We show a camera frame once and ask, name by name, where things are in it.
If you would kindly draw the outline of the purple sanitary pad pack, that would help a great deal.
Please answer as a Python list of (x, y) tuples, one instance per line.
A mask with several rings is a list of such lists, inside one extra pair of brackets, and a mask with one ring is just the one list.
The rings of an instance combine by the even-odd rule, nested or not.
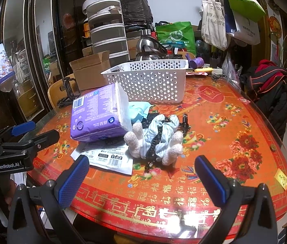
[(79, 142), (121, 137), (132, 130), (129, 98), (119, 83), (101, 87), (75, 99), (70, 136)]

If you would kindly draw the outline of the white printed plastic bag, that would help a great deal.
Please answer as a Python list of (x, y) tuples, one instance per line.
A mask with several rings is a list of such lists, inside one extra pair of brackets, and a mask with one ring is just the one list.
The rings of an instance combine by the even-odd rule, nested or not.
[(91, 166), (132, 175), (133, 158), (124, 141), (117, 141), (113, 144), (107, 141), (80, 142), (71, 153), (71, 158), (76, 160), (80, 155), (86, 156)]

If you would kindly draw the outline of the yellow wooden chair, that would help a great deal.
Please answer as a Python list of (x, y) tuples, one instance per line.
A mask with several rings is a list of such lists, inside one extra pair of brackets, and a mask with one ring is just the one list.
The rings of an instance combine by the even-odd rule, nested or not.
[(68, 97), (68, 91), (65, 88), (64, 81), (69, 81), (72, 94), (75, 97), (80, 95), (80, 91), (75, 79), (74, 74), (70, 74), (67, 77), (60, 79), (59, 81), (53, 83), (48, 89), (48, 98), (51, 106), (53, 108), (58, 107), (58, 101)]

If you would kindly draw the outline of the black folding phone stand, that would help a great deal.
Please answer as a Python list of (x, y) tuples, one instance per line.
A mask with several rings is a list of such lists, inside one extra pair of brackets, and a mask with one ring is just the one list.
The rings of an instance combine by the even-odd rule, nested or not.
[(64, 77), (62, 78), (62, 86), (60, 91), (66, 91), (66, 97), (57, 101), (58, 108), (63, 108), (73, 104), (73, 101), (80, 97), (81, 91), (75, 78)]

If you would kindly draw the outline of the brown cardboard box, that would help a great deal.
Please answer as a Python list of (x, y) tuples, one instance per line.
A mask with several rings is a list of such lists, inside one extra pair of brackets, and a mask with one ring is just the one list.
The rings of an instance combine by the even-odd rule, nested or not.
[(79, 90), (106, 86), (102, 72), (110, 68), (109, 51), (95, 53), (70, 62)]

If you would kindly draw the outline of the dark wooden glass cabinet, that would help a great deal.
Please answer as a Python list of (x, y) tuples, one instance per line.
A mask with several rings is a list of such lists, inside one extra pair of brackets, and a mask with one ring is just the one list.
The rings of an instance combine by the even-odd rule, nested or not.
[(0, 85), (0, 129), (52, 110), (49, 87), (82, 56), (84, 1), (0, 0), (0, 43), (15, 72)]

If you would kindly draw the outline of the red and black jacket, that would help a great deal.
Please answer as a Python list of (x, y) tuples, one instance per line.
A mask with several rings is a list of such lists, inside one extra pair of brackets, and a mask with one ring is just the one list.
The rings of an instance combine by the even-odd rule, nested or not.
[(240, 76), (240, 84), (283, 139), (287, 121), (287, 69), (270, 60), (261, 60), (257, 67)]

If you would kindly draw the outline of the stacked grey drawer tower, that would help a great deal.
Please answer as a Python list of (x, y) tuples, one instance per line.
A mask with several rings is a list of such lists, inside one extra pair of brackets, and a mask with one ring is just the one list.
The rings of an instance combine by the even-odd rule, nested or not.
[(87, 15), (92, 52), (108, 51), (111, 67), (129, 62), (120, 0), (85, 0), (82, 10)]

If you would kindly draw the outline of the white perforated plastic basket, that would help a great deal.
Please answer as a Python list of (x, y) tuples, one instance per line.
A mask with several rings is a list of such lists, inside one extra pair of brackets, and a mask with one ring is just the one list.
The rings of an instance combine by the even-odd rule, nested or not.
[(119, 83), (130, 101), (181, 103), (186, 85), (187, 60), (132, 61), (116, 65), (101, 75)]

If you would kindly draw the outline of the stainless steel kettle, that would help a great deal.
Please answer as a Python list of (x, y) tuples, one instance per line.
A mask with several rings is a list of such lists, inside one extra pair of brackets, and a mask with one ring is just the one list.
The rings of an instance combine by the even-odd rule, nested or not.
[(160, 60), (168, 56), (167, 49), (150, 35), (141, 35), (136, 45), (136, 60)]

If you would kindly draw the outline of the black plastic bag bundle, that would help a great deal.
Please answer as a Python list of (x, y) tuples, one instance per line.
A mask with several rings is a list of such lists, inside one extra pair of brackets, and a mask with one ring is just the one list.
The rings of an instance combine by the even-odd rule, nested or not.
[(124, 24), (151, 25), (153, 15), (147, 0), (120, 0)]

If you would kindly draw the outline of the green shopping bag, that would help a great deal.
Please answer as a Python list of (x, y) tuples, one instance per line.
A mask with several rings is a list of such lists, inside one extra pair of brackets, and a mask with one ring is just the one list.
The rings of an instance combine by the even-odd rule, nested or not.
[(195, 36), (191, 22), (160, 21), (155, 24), (155, 30), (161, 44), (177, 45), (196, 55)]

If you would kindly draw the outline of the white hanging shopping bag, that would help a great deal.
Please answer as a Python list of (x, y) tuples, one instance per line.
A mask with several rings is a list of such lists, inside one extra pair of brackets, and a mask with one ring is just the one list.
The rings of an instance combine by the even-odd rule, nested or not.
[(260, 43), (260, 32), (256, 22), (245, 18), (241, 14), (233, 11), (236, 30), (229, 35), (249, 45)]

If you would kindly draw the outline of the beige canvas tote bag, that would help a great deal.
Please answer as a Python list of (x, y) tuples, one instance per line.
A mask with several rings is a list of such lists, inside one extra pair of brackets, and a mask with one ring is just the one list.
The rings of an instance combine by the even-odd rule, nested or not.
[(230, 38), (225, 30), (225, 13), (223, 0), (202, 1), (201, 36), (203, 40), (222, 51), (225, 51)]

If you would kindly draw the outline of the lime green hanging bag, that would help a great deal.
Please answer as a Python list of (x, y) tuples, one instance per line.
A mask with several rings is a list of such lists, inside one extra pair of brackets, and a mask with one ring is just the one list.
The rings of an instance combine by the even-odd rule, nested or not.
[(266, 14), (257, 0), (228, 0), (230, 8), (242, 15), (244, 18), (248, 18), (253, 22), (258, 22)]

